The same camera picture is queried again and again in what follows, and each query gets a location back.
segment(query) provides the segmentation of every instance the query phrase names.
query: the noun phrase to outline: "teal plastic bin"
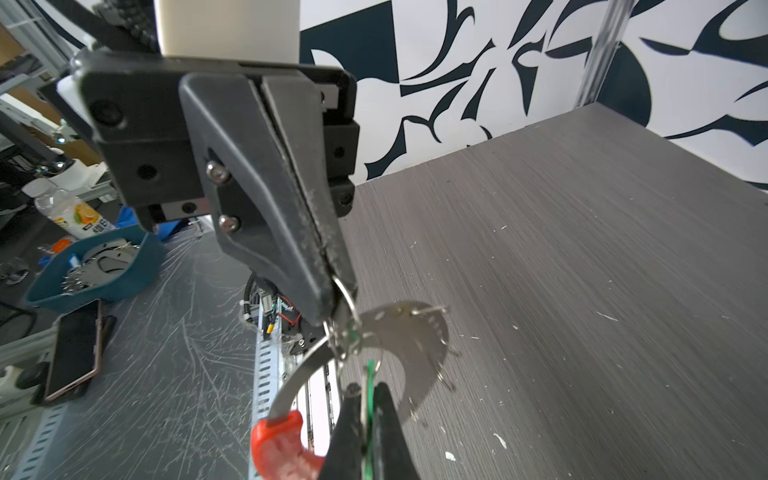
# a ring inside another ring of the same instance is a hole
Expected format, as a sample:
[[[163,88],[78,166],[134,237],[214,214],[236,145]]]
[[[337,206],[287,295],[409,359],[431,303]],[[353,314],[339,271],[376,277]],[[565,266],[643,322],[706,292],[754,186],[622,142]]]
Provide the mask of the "teal plastic bin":
[[[63,293],[61,281],[70,269],[69,257],[75,254],[82,260],[91,248],[117,238],[139,245],[134,262],[117,278],[76,293]],[[67,313],[96,299],[114,302],[129,298],[154,282],[165,249],[159,239],[143,231],[138,225],[112,230],[95,237],[79,240],[59,253],[40,273],[27,292],[29,306],[41,306],[57,313]]]

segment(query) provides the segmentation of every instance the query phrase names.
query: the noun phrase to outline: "black and white wallpaper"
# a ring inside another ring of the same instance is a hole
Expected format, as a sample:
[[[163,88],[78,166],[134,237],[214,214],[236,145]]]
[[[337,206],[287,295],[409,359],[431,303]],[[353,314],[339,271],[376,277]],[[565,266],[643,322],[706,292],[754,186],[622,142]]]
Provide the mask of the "black and white wallpaper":
[[[359,184],[573,108],[607,0],[303,0],[303,63],[358,80]]]
[[[768,190],[768,0],[640,0],[599,101]]]

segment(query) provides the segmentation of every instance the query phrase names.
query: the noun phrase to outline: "green wire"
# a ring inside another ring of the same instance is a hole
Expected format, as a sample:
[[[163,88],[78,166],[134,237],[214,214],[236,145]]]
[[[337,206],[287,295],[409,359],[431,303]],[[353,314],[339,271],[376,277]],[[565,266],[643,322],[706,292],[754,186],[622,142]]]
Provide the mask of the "green wire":
[[[368,405],[365,406],[368,409],[368,425],[366,426],[366,432],[368,432],[368,439],[366,440],[366,480],[372,480],[373,478],[373,438],[371,435],[371,427],[373,425],[373,377],[376,376],[376,364],[373,360],[368,361],[368,375],[366,381],[366,388],[368,394],[366,400]]]

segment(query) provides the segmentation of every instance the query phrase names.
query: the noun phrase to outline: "red handle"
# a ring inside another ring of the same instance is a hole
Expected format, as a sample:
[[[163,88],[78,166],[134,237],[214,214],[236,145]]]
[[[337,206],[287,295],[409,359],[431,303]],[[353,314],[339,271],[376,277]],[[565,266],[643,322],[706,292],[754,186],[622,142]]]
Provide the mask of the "red handle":
[[[301,445],[301,413],[294,410],[275,423],[266,419],[253,427],[250,454],[265,480],[315,480],[323,466],[319,457]]]

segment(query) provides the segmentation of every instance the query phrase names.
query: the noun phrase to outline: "phone screen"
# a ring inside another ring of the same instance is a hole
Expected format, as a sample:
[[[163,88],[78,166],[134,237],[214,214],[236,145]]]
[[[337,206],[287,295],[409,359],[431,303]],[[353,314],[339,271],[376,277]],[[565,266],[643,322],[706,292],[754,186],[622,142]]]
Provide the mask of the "phone screen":
[[[101,364],[101,301],[60,317],[45,399],[53,400],[94,376]]]

